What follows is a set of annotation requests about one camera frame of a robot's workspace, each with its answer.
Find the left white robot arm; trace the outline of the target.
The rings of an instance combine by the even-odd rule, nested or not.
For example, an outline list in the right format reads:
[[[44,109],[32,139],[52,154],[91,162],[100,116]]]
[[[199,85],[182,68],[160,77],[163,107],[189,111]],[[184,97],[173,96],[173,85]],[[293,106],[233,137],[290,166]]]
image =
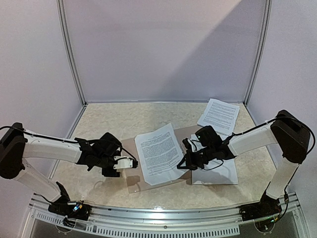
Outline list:
[[[50,181],[35,169],[29,159],[56,160],[85,166],[88,171],[100,168],[105,177],[118,177],[119,169],[132,163],[123,157],[122,144],[112,134],[100,139],[63,139],[26,130],[19,122],[1,127],[0,176],[13,179],[43,196],[63,215],[70,215],[73,203],[63,185]]]

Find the transparent plastic folder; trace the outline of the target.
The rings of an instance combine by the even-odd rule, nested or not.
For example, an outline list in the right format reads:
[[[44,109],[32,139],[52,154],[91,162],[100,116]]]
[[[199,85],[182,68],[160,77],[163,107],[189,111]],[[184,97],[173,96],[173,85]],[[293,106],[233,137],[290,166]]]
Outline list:
[[[173,129],[169,123],[153,132],[123,140],[123,148],[138,161],[137,168],[125,170],[129,193],[190,179],[191,172],[179,170],[176,166],[186,152],[182,140],[189,138],[198,129],[196,125]]]

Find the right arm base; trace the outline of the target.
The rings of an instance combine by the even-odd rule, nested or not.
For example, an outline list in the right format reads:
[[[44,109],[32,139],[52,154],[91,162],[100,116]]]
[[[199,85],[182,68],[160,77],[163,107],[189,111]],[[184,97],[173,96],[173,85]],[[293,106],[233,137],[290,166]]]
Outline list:
[[[276,218],[272,218],[271,220],[271,223],[275,223],[285,215],[288,209],[289,197],[286,191],[284,191],[284,202],[286,207],[283,212],[279,198],[274,199],[269,197],[265,190],[259,202],[239,206],[239,214],[242,216],[243,221],[259,219],[262,217],[278,214]]]

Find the paper stack at back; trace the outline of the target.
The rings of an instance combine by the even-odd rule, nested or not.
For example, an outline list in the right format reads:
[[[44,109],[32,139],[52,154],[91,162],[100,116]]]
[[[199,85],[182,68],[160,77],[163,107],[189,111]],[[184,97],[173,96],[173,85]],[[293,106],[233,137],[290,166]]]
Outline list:
[[[218,133],[229,135],[233,132],[240,107],[217,99],[209,99],[204,113],[198,119],[197,125],[210,125]]]

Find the printed paper sheet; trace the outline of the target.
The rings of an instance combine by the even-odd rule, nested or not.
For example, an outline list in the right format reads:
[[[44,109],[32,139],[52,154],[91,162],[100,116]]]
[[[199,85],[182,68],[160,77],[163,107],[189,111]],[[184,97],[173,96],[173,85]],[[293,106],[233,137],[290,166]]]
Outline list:
[[[238,176],[233,159],[218,160],[213,159],[203,169],[192,171],[191,185],[237,185]]]
[[[172,124],[169,123],[154,132],[139,134],[134,141],[147,184],[154,186],[171,182],[188,172],[176,167],[184,154]]]

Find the aluminium front rail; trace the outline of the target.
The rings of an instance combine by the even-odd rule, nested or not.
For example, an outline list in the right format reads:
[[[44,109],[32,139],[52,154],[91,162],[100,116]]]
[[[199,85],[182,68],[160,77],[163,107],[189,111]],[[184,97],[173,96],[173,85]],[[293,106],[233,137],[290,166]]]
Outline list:
[[[308,238],[296,193],[283,204],[283,218],[273,228],[257,230],[254,220],[244,221],[239,204],[200,209],[137,209],[95,205],[87,221],[72,228],[63,217],[48,211],[48,203],[34,194],[23,238]]]

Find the right aluminium frame post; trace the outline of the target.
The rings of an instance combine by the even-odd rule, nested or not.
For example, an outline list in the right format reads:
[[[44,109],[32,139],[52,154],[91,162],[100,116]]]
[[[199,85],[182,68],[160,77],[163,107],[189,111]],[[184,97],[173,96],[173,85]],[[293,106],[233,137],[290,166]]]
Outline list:
[[[255,86],[257,74],[258,74],[259,69],[260,69],[260,64],[261,64],[261,60],[262,60],[262,56],[263,56],[263,52],[264,52],[264,47],[265,47],[265,41],[266,41],[267,32],[268,32],[271,7],[272,7],[272,0],[266,0],[265,6],[264,6],[262,23],[261,23],[261,27],[260,27],[260,35],[259,35],[259,40],[258,40],[255,62],[253,65],[252,74],[251,74],[249,84],[247,86],[247,90],[246,90],[244,100],[243,100],[243,104],[245,107],[247,107],[249,102],[250,102],[252,92],[253,92],[253,89]]]

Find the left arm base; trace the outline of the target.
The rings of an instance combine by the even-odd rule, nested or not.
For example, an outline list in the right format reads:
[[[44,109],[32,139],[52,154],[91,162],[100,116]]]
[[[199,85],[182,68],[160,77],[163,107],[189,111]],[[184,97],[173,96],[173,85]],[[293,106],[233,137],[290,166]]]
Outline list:
[[[71,201],[64,186],[56,182],[60,189],[60,197],[55,202],[50,202],[48,211],[57,215],[66,216],[71,219],[87,221],[92,207],[84,201]]]

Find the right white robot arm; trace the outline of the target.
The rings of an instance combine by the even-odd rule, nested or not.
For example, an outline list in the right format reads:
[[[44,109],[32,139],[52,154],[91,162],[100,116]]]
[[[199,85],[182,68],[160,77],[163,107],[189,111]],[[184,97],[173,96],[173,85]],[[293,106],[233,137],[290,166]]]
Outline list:
[[[279,152],[276,171],[256,206],[260,216],[275,209],[275,201],[286,190],[299,166],[316,144],[312,130],[287,110],[280,110],[266,122],[244,132],[222,139],[212,126],[204,126],[195,133],[202,149],[194,151],[189,139],[183,140],[185,155],[177,165],[180,170],[204,169],[212,160],[231,160],[246,152],[272,147]]]

